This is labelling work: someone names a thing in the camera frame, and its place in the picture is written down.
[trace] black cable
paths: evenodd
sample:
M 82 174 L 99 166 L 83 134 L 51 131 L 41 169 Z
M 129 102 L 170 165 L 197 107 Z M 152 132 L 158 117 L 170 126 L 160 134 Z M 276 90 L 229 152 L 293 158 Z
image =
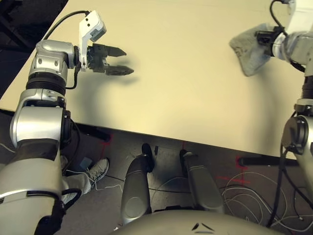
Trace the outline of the black cable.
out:
M 286 177 L 286 179 L 288 180 L 288 182 L 291 184 L 291 186 L 293 187 L 294 190 L 296 190 L 297 193 L 299 193 L 299 195 L 309 204 L 309 206 L 311 207 L 311 209 L 313 210 L 313 203 L 310 201 L 309 198 L 307 198 L 306 195 L 304 195 L 304 193 L 294 184 L 294 182 L 291 180 L 289 174 L 287 173 L 287 169 L 284 167 L 283 168 L 283 173 Z
M 75 70 L 74 70 L 74 85 L 72 87 L 65 87 L 68 90 L 73 90 L 76 88 L 77 86 L 77 76 L 78 76 L 78 72 L 80 71 L 82 67 L 82 63 L 78 62 L 77 65 L 75 66 Z
M 276 22 L 276 24 L 280 27 L 282 33 L 287 37 L 288 33 L 285 31 L 285 28 L 282 26 L 282 24 L 279 22 L 279 20 L 275 17 L 274 13 L 273 13 L 273 5 L 275 2 L 281 2 L 283 3 L 282 0 L 273 0 L 269 6 L 269 12 L 270 15 L 272 16 L 273 20 Z M 303 67 L 301 64 L 294 62 L 294 61 L 290 61 L 290 64 L 297 70 L 299 70 L 300 72 L 304 72 L 305 71 L 305 67 Z
M 282 26 L 282 24 L 278 21 L 278 19 L 275 17 L 274 13 L 273 13 L 273 5 L 275 2 L 282 2 L 281 0 L 273 0 L 271 3 L 270 3 L 270 6 L 269 6 L 269 12 L 270 12 L 270 15 L 272 16 L 273 20 L 276 22 L 276 24 L 280 27 L 280 29 L 282 30 L 282 33 L 285 35 L 285 36 L 288 36 L 288 34 L 286 33 L 285 31 L 285 28 Z
M 77 157 L 78 155 L 78 149 L 79 149 L 79 144 L 80 144 L 80 139 L 81 139 L 81 133 L 80 130 L 77 126 L 77 124 L 71 119 L 71 122 L 73 123 L 73 127 L 75 127 L 76 131 L 77 131 L 77 145 L 76 145 L 76 149 L 74 152 L 73 157 L 69 160 L 69 162 L 66 164 L 66 166 L 63 168 L 62 173 L 64 174 L 67 170 L 67 168 L 71 165 L 71 163 L 73 162 L 73 160 Z
M 67 195 L 70 193 L 76 193 L 75 197 L 70 200 L 69 202 L 67 202 L 64 205 L 64 209 L 67 210 L 68 208 L 70 208 L 71 206 L 73 206 L 73 204 L 79 199 L 79 197 L 82 195 L 82 191 L 79 188 L 69 188 L 69 189 L 65 189 L 62 191 L 62 195 Z
M 49 38 L 49 36 L 51 35 L 51 33 L 53 33 L 53 31 L 67 18 L 77 15 L 77 14 L 85 14 L 85 16 L 87 16 L 89 14 L 89 11 L 74 11 L 71 12 L 69 14 L 67 14 L 66 16 L 62 17 L 50 30 L 49 32 L 45 35 L 43 40 L 47 40 Z
M 280 188 L 282 185 L 282 180 L 283 180 L 283 169 L 285 166 L 285 159 L 286 159 L 286 154 L 288 152 L 288 149 L 286 149 L 283 152 L 283 145 L 280 145 L 280 159 L 279 159 L 279 169 L 278 169 L 278 179 L 277 179 L 277 187 L 276 187 L 276 194 L 275 194 L 275 200 L 274 200 L 274 205 L 273 205 L 273 210 L 272 213 L 270 215 L 270 218 L 268 220 L 268 223 L 266 225 L 266 227 L 270 228 L 275 216 L 277 214 L 277 210 L 278 210 L 278 204 L 279 204 L 279 197 L 280 197 Z
M 301 64 L 298 64 L 297 62 L 290 61 L 290 64 L 300 72 L 305 72 L 305 67 L 303 67 Z

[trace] person's leg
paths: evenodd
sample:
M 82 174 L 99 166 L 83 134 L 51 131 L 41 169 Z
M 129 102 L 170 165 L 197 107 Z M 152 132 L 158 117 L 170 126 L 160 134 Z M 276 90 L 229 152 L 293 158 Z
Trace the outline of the person's leg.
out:
M 89 171 L 81 174 L 64 176 L 63 177 L 63 190 L 69 188 L 78 188 L 82 194 L 86 194 L 92 190 L 95 183 L 101 180 L 109 170 L 109 160 L 101 159 Z M 75 193 L 62 196 L 64 204 L 69 202 L 75 197 Z

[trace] white cable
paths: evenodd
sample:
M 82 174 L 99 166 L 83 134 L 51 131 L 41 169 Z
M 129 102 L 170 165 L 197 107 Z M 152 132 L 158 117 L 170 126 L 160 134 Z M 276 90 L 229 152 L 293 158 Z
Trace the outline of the white cable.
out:
M 152 202 L 153 202 L 153 198 L 155 197 L 156 192 L 157 192 L 159 189 L 161 189 L 161 187 L 163 187 L 163 186 L 166 185 L 167 183 L 169 183 L 169 182 L 171 182 L 171 181 L 173 181 L 173 180 L 177 180 L 177 179 L 185 179 L 185 180 L 186 180 L 187 178 L 184 178 L 184 177 L 174 177 L 174 178 L 169 179 L 168 181 L 166 181 L 164 184 L 160 185 L 160 186 L 154 191 L 154 193 L 153 193 L 153 195 L 152 195 L 151 204 L 152 204 Z
M 256 217 L 256 215 L 255 215 L 245 204 L 243 204 L 242 202 L 237 201 L 237 200 L 235 200 L 235 199 L 227 199 L 227 200 L 224 201 L 224 202 L 231 202 L 231 201 L 237 202 L 237 203 L 241 204 L 243 207 L 245 207 L 245 208 L 253 215 L 254 219 L 258 222 L 258 224 L 260 224 L 260 221 L 258 220 L 258 218 Z
M 246 194 L 246 193 L 240 193 L 240 194 L 237 194 L 235 195 L 234 197 L 232 197 L 231 199 L 227 199 L 227 202 L 239 197 L 239 196 L 248 196 L 248 197 L 251 197 L 253 198 L 258 204 L 259 204 L 259 208 L 260 208 L 260 213 L 261 213 L 261 219 L 260 221 L 258 219 L 256 219 L 256 221 L 258 221 L 258 224 L 261 224 L 262 223 L 262 220 L 263 220 L 263 210 L 262 210 L 262 207 L 261 207 L 261 204 L 259 203 L 259 201 L 253 197 L 252 195 L 250 194 Z M 255 214 L 246 206 L 244 205 L 244 207 L 246 207 L 246 209 L 254 216 L 254 218 L 256 218 Z
M 5 146 L 3 143 L 0 143 L 0 145 L 5 148 L 6 150 L 10 151 L 11 153 L 15 153 L 12 149 L 9 149 L 7 146 Z
M 102 191 L 102 190 L 105 190 L 106 188 L 115 188 L 115 187 L 119 187 L 121 192 L 123 193 L 123 189 L 122 189 L 122 186 L 121 185 L 114 185 L 114 186 L 106 186 L 104 188 L 97 188 L 97 182 L 93 179 L 91 179 L 89 177 L 89 175 L 86 173 L 86 172 L 79 172 L 79 171 L 73 171 L 73 170 L 67 170 L 68 172 L 72 172 L 72 173 L 77 173 L 77 174 L 85 174 L 87 176 L 87 178 L 89 180 L 91 180 L 92 182 L 94 182 L 94 187 L 96 189 L 96 191 Z
M 263 201 L 263 199 L 259 196 L 259 194 L 257 194 L 255 191 L 253 191 L 252 189 L 249 188 L 244 188 L 244 187 L 233 187 L 233 188 L 227 188 L 226 191 L 228 190 L 233 190 L 233 189 L 241 189 L 241 190 L 247 190 L 247 191 L 251 191 L 253 192 L 258 198 L 259 200 L 262 202 L 262 204 L 264 205 L 264 207 L 267 209 L 267 211 L 271 214 L 271 210 L 268 208 L 267 204 Z
M 300 217 L 313 217 L 313 214 L 300 215 Z M 285 219 L 290 219 L 290 218 L 298 218 L 298 216 L 297 216 L 297 215 L 287 216 L 287 217 L 285 217 L 285 218 L 283 218 L 283 219 L 280 219 L 280 220 L 276 221 L 275 223 L 272 224 L 272 226 L 275 226 L 275 225 L 277 225 L 279 222 L 281 222 L 281 221 L 283 221 L 283 220 L 285 220 Z
M 264 178 L 270 180 L 272 183 L 277 184 L 277 183 L 276 183 L 275 181 L 273 181 L 271 178 L 269 178 L 269 177 L 267 177 L 267 176 L 265 176 L 265 175 L 263 175 L 263 174 L 260 174 L 260 173 L 257 173 L 257 172 L 251 172 L 251 171 L 242 172 L 242 173 L 240 173 L 240 174 L 235 175 L 233 178 L 231 178 L 231 179 L 227 182 L 226 187 L 225 187 L 225 190 L 224 190 L 224 192 L 222 193 L 222 195 L 224 195 L 224 200 L 226 200 L 226 191 L 227 191 L 226 189 L 227 189 L 229 183 L 230 183 L 234 178 L 236 178 L 236 177 L 238 177 L 238 176 L 240 176 L 240 175 L 244 175 L 244 174 L 260 175 L 260 176 L 262 176 L 262 177 L 264 177 Z M 284 211 L 283 216 L 282 216 L 282 218 L 284 218 L 285 215 L 286 215 L 286 213 L 287 213 L 288 204 L 287 204 L 287 199 L 286 199 L 285 192 L 284 192 L 282 189 L 280 189 L 280 190 L 281 190 L 281 192 L 282 192 L 282 194 L 283 194 L 283 196 L 284 196 L 285 203 L 286 203 L 285 211 Z M 265 203 L 264 203 L 264 206 L 265 206 L 266 209 L 269 211 L 269 213 L 271 213 L 270 209 L 268 208 L 268 206 L 267 206 Z
M 296 232 L 306 232 L 307 230 L 310 229 L 310 227 L 312 226 L 312 224 L 313 224 L 313 221 L 312 221 L 305 229 L 299 230 L 299 229 L 290 228 L 290 227 L 288 227 L 288 226 L 286 226 L 286 225 L 280 223 L 280 225 L 283 226 L 283 227 L 285 227 L 286 229 L 293 230 L 293 231 L 296 231 Z

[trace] red tape mark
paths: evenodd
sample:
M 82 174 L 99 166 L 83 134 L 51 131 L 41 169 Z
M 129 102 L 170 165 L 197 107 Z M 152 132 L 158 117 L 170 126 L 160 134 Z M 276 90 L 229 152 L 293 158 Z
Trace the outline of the red tape mark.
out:
M 226 177 L 226 176 L 217 176 L 216 179 L 228 180 L 228 181 L 230 180 L 230 178 Z M 231 181 L 238 182 L 238 183 L 241 183 L 241 184 L 250 184 L 251 183 L 248 180 L 240 180 L 240 179 L 232 179 Z
M 239 159 L 240 159 L 240 156 L 236 156 L 236 167 L 240 169 L 240 173 L 243 173 L 245 170 L 248 169 L 248 167 L 240 165 Z M 241 175 L 241 180 L 242 180 L 242 185 L 244 185 L 244 181 L 245 181 L 244 174 Z
M 110 141 L 109 142 L 104 142 L 104 141 L 101 141 L 100 144 L 102 145 L 102 150 L 101 150 L 101 155 L 98 159 L 98 161 L 100 159 L 103 159 L 104 158 L 104 149 L 106 148 L 106 146 L 110 145 L 111 142 L 112 142 L 112 139 L 113 139 L 113 134 L 110 134 Z

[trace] floor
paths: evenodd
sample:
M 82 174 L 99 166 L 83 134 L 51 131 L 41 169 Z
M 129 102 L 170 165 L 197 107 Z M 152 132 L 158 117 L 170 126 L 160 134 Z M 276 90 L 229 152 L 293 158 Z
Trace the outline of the floor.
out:
M 14 11 L 12 14 L 12 17 L 16 19 L 16 27 L 21 25 L 21 22 L 23 22 L 21 21 L 21 12 L 29 12 L 29 9 L 33 8 L 34 10 L 35 8 L 35 4 L 33 3 L 35 0 L 24 0 L 23 2 L 23 8 Z M 45 14 L 42 14 L 42 9 L 47 6 L 50 1 L 36 0 L 36 2 L 41 3 L 40 5 L 37 5 L 36 8 L 39 9 L 39 15 L 41 14 L 39 19 L 44 19 L 44 24 L 42 25 L 49 25 L 54 17 L 56 17 L 58 11 L 62 9 L 62 5 L 65 1 L 53 1 L 56 9 L 51 10 L 51 12 L 48 13 L 47 10 L 44 9 Z M 28 20 L 29 23 L 32 24 L 37 19 L 38 18 L 29 17 Z M 29 54 L 27 53 L 8 51 L 0 52 L 0 96 L 2 96 L 5 89 L 12 82 L 28 56 Z M 13 149 L 9 138 L 10 120 L 10 116 L 0 113 L 0 143 L 3 143 Z M 263 174 L 276 181 L 278 172 L 277 167 L 250 166 L 248 168 L 242 168 L 236 164 L 236 159 L 238 157 L 258 157 L 256 154 L 116 130 L 105 131 L 111 134 L 112 139 L 109 143 L 102 142 L 91 136 L 82 135 L 82 140 L 79 146 L 79 155 L 77 158 L 82 159 L 83 157 L 88 157 L 94 161 L 97 161 L 101 158 L 109 158 L 110 169 L 107 173 L 107 176 L 97 184 L 99 191 L 93 189 L 90 193 L 83 195 L 67 211 L 67 215 L 63 220 L 62 228 L 59 232 L 57 232 L 58 235 L 105 235 L 111 233 L 115 228 L 119 228 L 121 226 L 119 212 L 122 196 L 121 190 L 119 187 L 104 188 L 116 185 L 121 185 L 121 188 L 123 188 L 123 180 L 125 178 L 128 166 L 134 157 L 141 153 L 141 145 L 144 142 L 149 143 L 153 150 L 155 146 L 158 146 L 158 153 L 157 155 L 154 155 L 156 163 L 155 169 L 148 175 L 149 187 L 151 189 L 150 197 L 153 197 L 151 201 L 153 210 L 163 209 L 166 206 L 172 205 L 192 205 L 192 198 L 189 193 L 188 182 L 185 179 L 173 180 L 159 188 L 168 180 L 174 177 L 182 176 L 178 156 L 179 151 L 182 148 L 197 153 L 202 158 L 203 162 L 214 177 L 218 187 L 224 187 L 233 176 L 239 173 L 245 173 L 239 177 L 234 178 L 230 184 L 250 187 L 257 191 L 268 202 L 269 205 L 273 204 L 276 185 L 259 174 Z M 73 138 L 73 142 L 63 151 L 63 154 L 66 156 L 72 156 L 76 147 L 75 145 L 77 141 L 75 139 L 75 134 L 73 134 Z M 7 164 L 13 156 L 13 153 L 0 146 L 0 169 L 5 166 L 5 164 Z M 304 186 L 303 175 L 299 167 L 288 167 L 288 171 L 297 186 Z M 156 191 L 156 189 L 175 192 Z M 293 189 L 285 181 L 285 179 L 283 180 L 282 189 L 286 194 L 288 203 L 286 216 L 294 216 L 295 211 L 292 206 Z M 246 190 L 229 190 L 227 191 L 226 197 L 231 198 L 239 193 L 246 193 Z M 242 195 L 238 196 L 237 200 L 241 203 L 244 203 L 244 205 L 255 214 L 256 218 L 260 220 L 261 212 L 258 203 L 253 198 Z M 256 219 L 253 217 L 252 213 L 249 212 L 249 210 L 242 204 L 236 201 L 232 201 L 229 202 L 229 206 L 235 216 L 256 222 Z M 309 209 L 306 203 L 301 198 L 299 198 L 298 195 L 296 196 L 295 206 L 299 214 L 312 214 L 312 211 Z M 264 206 L 261 207 L 264 214 L 261 224 L 265 225 L 269 218 L 269 213 L 265 210 Z M 285 204 L 284 200 L 282 199 L 278 210 L 278 214 L 280 216 L 282 216 L 284 209 Z M 299 218 L 290 218 L 284 220 L 284 222 L 286 226 L 301 230 L 308 226 L 312 220 L 310 217 L 304 217 L 303 219 L 304 220 L 301 221 Z M 281 231 L 285 234 L 313 234 L 313 227 L 304 233 L 291 233 L 281 225 L 274 226 L 273 229 Z

